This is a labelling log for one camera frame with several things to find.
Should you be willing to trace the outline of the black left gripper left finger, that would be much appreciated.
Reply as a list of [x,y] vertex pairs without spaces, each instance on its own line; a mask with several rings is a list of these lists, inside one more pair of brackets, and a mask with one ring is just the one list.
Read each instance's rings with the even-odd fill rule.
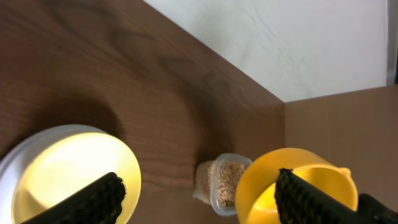
[[122,178],[109,172],[22,224],[115,224],[125,196]]

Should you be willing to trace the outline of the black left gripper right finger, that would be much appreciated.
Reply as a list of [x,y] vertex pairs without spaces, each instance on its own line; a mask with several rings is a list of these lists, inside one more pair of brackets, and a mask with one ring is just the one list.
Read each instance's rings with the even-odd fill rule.
[[397,212],[369,194],[359,195],[354,211],[291,169],[279,171],[274,197],[281,224],[397,224]]

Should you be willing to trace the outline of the yellow plastic scoop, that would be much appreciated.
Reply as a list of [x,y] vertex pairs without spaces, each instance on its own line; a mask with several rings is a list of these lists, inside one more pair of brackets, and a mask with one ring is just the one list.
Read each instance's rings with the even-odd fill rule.
[[294,174],[352,210],[358,207],[358,190],[351,171],[330,164],[299,148],[282,148],[256,159],[244,172],[236,190],[235,206],[240,223],[279,223],[275,182],[279,170]]

